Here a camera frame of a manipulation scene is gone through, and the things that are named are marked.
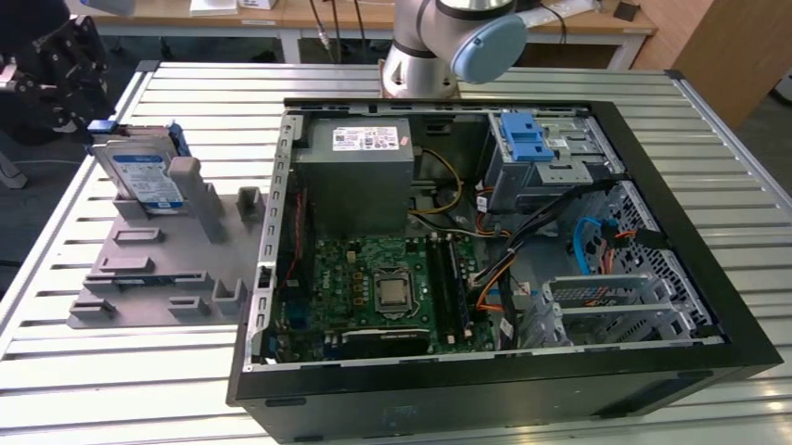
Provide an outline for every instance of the motherboard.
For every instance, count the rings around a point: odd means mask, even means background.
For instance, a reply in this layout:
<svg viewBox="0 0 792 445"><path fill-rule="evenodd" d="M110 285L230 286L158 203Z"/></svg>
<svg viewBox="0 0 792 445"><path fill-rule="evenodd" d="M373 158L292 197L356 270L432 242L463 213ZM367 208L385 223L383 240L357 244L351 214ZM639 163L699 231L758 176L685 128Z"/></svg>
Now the motherboard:
<svg viewBox="0 0 792 445"><path fill-rule="evenodd" d="M312 295L284 308L292 360L492 350L467 309L476 270L464 236L319 238Z"/></svg>

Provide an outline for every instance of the wooden desk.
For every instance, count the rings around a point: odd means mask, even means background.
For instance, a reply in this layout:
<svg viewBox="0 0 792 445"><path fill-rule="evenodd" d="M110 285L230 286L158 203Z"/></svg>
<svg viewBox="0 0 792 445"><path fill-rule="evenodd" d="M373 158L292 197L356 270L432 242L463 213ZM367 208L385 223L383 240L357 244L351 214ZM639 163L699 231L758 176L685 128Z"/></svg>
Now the wooden desk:
<svg viewBox="0 0 792 445"><path fill-rule="evenodd" d="M335 36L329 2L315 0L319 17L329 37ZM643 40L657 28L642 12L632 22L615 19L616 0L604 0L604 12L583 12L564 20L566 42L572 45L614 45L610 70L627 70ZM84 7L78 0L66 0L76 14L94 16L104 35L188 36L188 37L276 37L283 46L285 63L300 63L299 40L316 38L317 32L308 0L279 0L271 10L240 8L233 16L189 17L189 0L137 0L132 19L114 17ZM357 16L349 0L336 0L337 27L341 37L357 39ZM367 39L389 40L393 28L391 5L360 4ZM560 39L560 23L552 21L530 29L527 43L555 44Z"/></svg>
<svg viewBox="0 0 792 445"><path fill-rule="evenodd" d="M276 28L285 8L285 0L279 0L273 9L240 7L238 13L232 16L190 17L189 3L189 0L137 0L134 17L126 18L82 6L78 0L65 0L73 14L86 14L94 18L100 32L105 35L240 37L229 33L233 28ZM210 28L224 29L225 33L217 34ZM192 34L185 31L189 29L205 31Z"/></svg>
<svg viewBox="0 0 792 445"><path fill-rule="evenodd" d="M335 36L335 25L332 21L332 9L329 2L313 0L316 12L323 21L329 37ZM640 45L648 35L657 31L646 15L638 11L634 21L624 21L612 17L616 0L604 0L604 12L583 12L564 19L566 42L572 45L612 45L616 46L614 56L610 60L608 70L627 70ZM337 27L341 30L341 37L360 38L357 16L353 3L349 0L336 0ZM383 2L381 5L360 4L360 15L365 38L392 38L393 28L393 7ZM301 38L316 38L316 26L311 12L309 0L287 0L280 19L280 41L283 52L285 48L296 48L296 41ZM560 22L551 21L547 24L530 28L530 44L556 44L560 39ZM297 59L287 60L287 63L299 63Z"/></svg>
<svg viewBox="0 0 792 445"><path fill-rule="evenodd" d="M324 22L324 27L335 29L332 25L332 9L329 2L313 0L319 18ZM657 27L648 20L646 14L638 11L632 21L626 21L612 17L618 0L604 0L604 12L583 12L564 19L566 32L568 34L614 34L614 33L639 33L653 35ZM357 29L357 16L355 7L349 0L336 0L337 8L337 26L343 30ZM393 7L388 2L381 1L381 5L369 3L360 4L360 15L364 28L368 30L391 30L393 28ZM280 26L285 28L315 28L315 21L311 13L311 0L287 0L283 9ZM560 33L560 22L558 20L536 26L530 29L532 32Z"/></svg>

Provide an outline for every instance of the desk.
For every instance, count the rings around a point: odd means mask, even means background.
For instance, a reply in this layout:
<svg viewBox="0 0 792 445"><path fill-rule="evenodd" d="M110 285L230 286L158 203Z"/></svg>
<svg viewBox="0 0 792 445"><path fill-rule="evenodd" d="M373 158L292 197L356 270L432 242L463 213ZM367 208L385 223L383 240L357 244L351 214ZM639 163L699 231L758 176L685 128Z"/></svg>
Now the desk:
<svg viewBox="0 0 792 445"><path fill-rule="evenodd" d="M661 71L512 69L463 97L604 100L665 178L785 364L655 413L407 437L411 444L782 444L792 428L792 203L686 82ZM373 66L162 63L134 73L121 123L184 127L217 193L265 193L283 97L376 97ZM232 324L73 330L69 306L117 212L88 158L0 304L3 445L275 445L225 406ZM361 444L395 443L371 439Z"/></svg>
<svg viewBox="0 0 792 445"><path fill-rule="evenodd" d="M329 3L315 0L319 17L328 36L335 36ZM610 70L627 70L631 61L657 28L642 12L628 22L612 17L616 0L604 0L604 13L588 11L564 20L566 41L572 45L614 45ZM189 17L189 0L137 0L134 18L97 13L78 0L66 0L76 14L94 16L104 35L184 36L184 37L276 37L283 45L284 62L300 63L299 39L316 38L317 32L308 0L279 0L272 10L240 8L234 16ZM337 26L341 37L359 39L353 4L336 0ZM368 39L392 39L393 8L363 3L361 20ZM530 30L528 43L555 44L560 39L560 23L550 22Z"/></svg>
<svg viewBox="0 0 792 445"><path fill-rule="evenodd" d="M189 16L189 0L137 0L134 17L117 17L65 0L72 14L93 17L98 33L153 37L275 37L285 0L273 9L238 8L232 16Z"/></svg>

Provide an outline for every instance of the blue drive bay latch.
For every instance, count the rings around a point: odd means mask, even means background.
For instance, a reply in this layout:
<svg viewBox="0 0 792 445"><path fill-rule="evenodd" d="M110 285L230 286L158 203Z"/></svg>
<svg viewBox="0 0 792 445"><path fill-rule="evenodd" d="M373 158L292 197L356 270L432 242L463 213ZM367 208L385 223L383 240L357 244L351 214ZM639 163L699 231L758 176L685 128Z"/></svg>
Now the blue drive bay latch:
<svg viewBox="0 0 792 445"><path fill-rule="evenodd" d="M500 130L511 146L515 161L551 161L552 150L544 145L542 127L530 113L503 113L499 115Z"/></svg>

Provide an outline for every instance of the blue cable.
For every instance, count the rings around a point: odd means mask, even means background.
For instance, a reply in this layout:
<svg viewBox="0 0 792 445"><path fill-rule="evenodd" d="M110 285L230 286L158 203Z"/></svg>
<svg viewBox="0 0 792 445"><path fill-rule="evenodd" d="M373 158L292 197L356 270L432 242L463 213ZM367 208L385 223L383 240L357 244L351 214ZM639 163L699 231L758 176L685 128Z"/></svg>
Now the blue cable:
<svg viewBox="0 0 792 445"><path fill-rule="evenodd" d="M590 216L583 216L579 220L576 225L574 226L574 234L571 236L571 247L574 248L574 258L578 260L578 266L580 267L580 273L583 275L588 275L591 271L588 271L588 264L584 262L584 253L582 252L582 227L584 223L591 223L595 227L602 226L602 221L591 218Z"/></svg>

